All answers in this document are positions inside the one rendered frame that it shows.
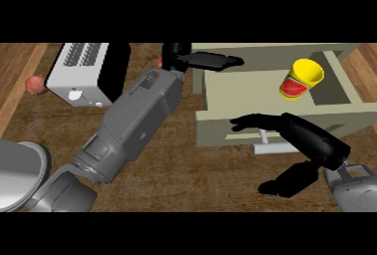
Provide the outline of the pale green open drawer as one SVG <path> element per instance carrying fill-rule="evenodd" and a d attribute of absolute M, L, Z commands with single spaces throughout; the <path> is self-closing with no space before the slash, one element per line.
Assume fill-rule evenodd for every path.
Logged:
<path fill-rule="evenodd" d="M 220 72 L 192 73 L 193 90 L 202 93 L 205 112 L 217 117 L 263 113 L 295 115 L 377 112 L 356 93 L 340 62 L 354 43 L 195 43 L 192 49 L 238 56 L 244 65 Z M 323 68 L 323 81 L 291 102 L 279 95 L 279 85 L 292 62 L 307 58 Z"/>

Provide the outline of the reddish round fruit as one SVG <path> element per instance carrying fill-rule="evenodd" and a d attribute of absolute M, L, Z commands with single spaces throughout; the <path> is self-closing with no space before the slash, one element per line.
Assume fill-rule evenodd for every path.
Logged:
<path fill-rule="evenodd" d="M 40 96 L 47 93 L 48 89 L 44 86 L 44 78 L 32 76 L 25 81 L 25 90 L 31 95 Z"/>

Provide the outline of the yellow cup with red print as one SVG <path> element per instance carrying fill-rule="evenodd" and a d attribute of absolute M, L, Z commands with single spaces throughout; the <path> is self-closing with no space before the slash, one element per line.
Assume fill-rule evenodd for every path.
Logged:
<path fill-rule="evenodd" d="M 323 80 L 323 69 L 310 59 L 297 59 L 279 86 L 279 95 L 295 101 Z"/>

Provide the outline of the pale green cabinet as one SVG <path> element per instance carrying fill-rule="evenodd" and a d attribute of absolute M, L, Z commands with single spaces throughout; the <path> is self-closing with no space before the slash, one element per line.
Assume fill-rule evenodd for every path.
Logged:
<path fill-rule="evenodd" d="M 377 110 L 377 43 L 363 43 L 341 61 L 341 67 L 365 104 Z"/>

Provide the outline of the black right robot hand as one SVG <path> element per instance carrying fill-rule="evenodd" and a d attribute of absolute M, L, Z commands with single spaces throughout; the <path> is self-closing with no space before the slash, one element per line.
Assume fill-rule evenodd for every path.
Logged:
<path fill-rule="evenodd" d="M 229 122 L 233 124 L 232 131 L 241 131 L 245 128 L 275 130 L 307 157 L 307 160 L 294 163 L 275 179 L 267 180 L 257 187 L 260 194 L 294 196 L 317 180 L 320 167 L 337 170 L 344 164 L 350 146 L 298 116 L 289 113 L 280 116 L 249 114 Z"/>

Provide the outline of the white toaster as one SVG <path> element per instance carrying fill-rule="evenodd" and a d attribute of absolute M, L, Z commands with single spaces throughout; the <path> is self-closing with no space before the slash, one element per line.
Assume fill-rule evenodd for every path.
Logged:
<path fill-rule="evenodd" d="M 106 107 L 122 94 L 128 43 L 65 43 L 45 88 L 72 107 Z"/>

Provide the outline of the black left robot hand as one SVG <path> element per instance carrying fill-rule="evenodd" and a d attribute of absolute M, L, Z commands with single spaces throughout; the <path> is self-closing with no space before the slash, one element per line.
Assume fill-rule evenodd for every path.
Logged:
<path fill-rule="evenodd" d="M 187 68 L 220 72 L 226 68 L 241 66 L 241 57 L 208 52 L 192 52 L 190 43 L 162 44 L 162 69 L 184 72 Z"/>

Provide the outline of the grey round metal pot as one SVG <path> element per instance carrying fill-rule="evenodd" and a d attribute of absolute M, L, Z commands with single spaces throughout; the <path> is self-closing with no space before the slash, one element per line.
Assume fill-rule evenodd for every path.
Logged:
<path fill-rule="evenodd" d="M 0 212 L 23 207 L 47 179 L 50 163 L 40 143 L 0 138 Z"/>

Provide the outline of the pale green drawer front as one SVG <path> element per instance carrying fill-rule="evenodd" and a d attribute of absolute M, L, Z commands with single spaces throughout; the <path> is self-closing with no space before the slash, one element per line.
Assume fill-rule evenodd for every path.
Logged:
<path fill-rule="evenodd" d="M 377 124 L 377 103 L 320 105 L 283 101 L 279 106 L 254 106 L 248 109 L 198 111 L 195 113 L 196 146 L 223 146 L 260 143 L 255 128 L 241 132 L 230 130 L 229 120 L 248 114 L 280 115 L 291 113 L 323 128 L 334 136 L 343 137 Z"/>

